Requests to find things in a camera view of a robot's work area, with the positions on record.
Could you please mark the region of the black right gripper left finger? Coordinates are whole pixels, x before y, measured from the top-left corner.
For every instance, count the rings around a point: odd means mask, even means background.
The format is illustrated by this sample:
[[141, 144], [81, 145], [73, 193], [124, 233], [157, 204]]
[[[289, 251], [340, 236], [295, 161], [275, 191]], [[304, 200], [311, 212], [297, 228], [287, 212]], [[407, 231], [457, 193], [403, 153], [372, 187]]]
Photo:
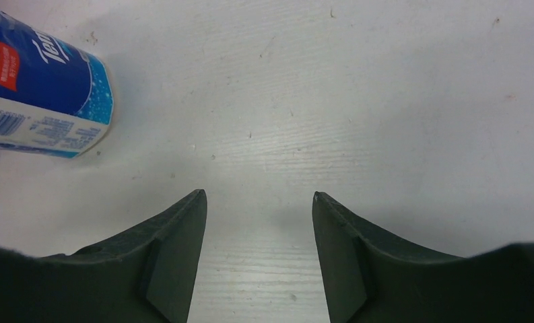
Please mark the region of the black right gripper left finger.
[[0, 322], [186, 322], [206, 219], [198, 189], [71, 255], [0, 247]]

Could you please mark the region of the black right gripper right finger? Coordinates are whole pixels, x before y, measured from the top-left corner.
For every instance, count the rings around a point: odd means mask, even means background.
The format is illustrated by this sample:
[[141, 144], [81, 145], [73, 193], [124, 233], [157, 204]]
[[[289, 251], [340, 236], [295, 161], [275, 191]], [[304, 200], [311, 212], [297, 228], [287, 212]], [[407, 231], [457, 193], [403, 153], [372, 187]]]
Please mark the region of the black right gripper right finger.
[[534, 243], [462, 258], [316, 192], [312, 221], [332, 322], [534, 322]]

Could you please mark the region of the blue Tempo packaged roll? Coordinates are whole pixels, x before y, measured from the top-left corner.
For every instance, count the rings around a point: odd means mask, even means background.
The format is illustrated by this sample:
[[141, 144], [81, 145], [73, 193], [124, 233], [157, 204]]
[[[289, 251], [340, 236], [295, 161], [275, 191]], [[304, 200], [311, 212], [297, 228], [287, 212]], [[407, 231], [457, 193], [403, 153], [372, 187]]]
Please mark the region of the blue Tempo packaged roll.
[[100, 59], [0, 11], [0, 149], [73, 158], [113, 112]]

